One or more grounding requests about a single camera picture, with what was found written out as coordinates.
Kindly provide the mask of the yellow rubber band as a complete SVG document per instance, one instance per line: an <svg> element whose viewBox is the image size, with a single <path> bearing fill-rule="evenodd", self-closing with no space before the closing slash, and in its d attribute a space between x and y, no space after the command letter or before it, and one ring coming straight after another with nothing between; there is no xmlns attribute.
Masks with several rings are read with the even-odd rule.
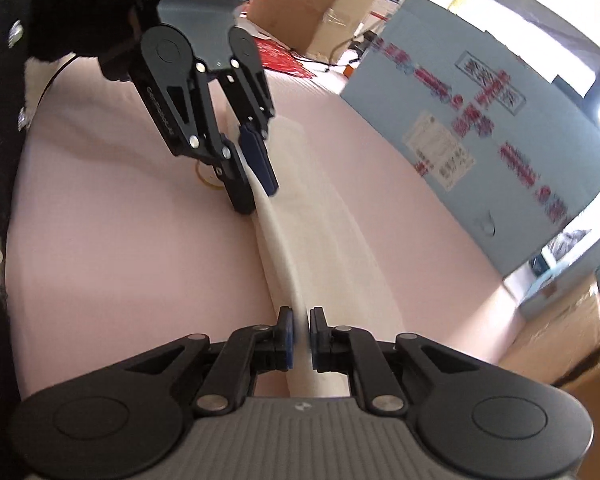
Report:
<svg viewBox="0 0 600 480"><path fill-rule="evenodd" d="M199 160L195 162L195 174L197 179L207 188L215 191L223 191L224 184L212 166L204 165Z"/></svg>

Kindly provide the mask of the white fabric shopping bag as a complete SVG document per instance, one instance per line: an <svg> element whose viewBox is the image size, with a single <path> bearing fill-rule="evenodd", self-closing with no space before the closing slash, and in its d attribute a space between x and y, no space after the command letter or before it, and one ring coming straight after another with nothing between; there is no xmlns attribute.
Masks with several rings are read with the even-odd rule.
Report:
<svg viewBox="0 0 600 480"><path fill-rule="evenodd" d="M251 219L272 303L294 312L289 392L297 398L347 396L347 378L312 367L310 310L321 307L328 322L368 330L379 340L403 332L403 318L370 245L313 156L302 127L274 118L265 146L278 190L266 194L248 172L256 203Z"/></svg>

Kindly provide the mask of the red paper-cut decoration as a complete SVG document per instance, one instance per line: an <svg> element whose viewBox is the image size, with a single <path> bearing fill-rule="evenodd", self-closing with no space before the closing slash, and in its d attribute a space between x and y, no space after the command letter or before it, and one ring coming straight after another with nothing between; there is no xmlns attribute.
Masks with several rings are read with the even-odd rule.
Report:
<svg viewBox="0 0 600 480"><path fill-rule="evenodd" d="M262 65L266 70L302 79L312 79L314 77L314 73L307 70L275 41L262 38L256 38L254 41L258 47Z"/></svg>

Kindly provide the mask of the taped brown cardboard box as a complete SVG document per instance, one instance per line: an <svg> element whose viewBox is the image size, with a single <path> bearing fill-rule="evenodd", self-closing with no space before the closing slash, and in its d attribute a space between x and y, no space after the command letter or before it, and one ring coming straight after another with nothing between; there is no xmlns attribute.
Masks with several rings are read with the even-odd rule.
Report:
<svg viewBox="0 0 600 480"><path fill-rule="evenodd" d="M375 0L251 0L247 18L294 52L333 63Z"/></svg>

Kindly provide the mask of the open brown cardboard box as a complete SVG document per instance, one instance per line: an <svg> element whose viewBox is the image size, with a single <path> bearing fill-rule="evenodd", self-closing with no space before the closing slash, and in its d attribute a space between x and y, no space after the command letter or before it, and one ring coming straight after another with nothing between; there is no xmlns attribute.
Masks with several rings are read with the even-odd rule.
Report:
<svg viewBox="0 0 600 480"><path fill-rule="evenodd" d="M600 285L594 275L526 323L500 367L561 388L590 414L594 439L579 471L600 479Z"/></svg>

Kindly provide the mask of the large light blue carton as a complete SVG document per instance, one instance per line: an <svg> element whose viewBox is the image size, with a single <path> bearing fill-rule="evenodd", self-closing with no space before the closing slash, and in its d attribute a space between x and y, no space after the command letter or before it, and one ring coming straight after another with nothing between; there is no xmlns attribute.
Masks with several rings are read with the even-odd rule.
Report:
<svg viewBox="0 0 600 480"><path fill-rule="evenodd" d="M404 0L343 99L425 178L499 274L600 192L600 129L504 44Z"/></svg>

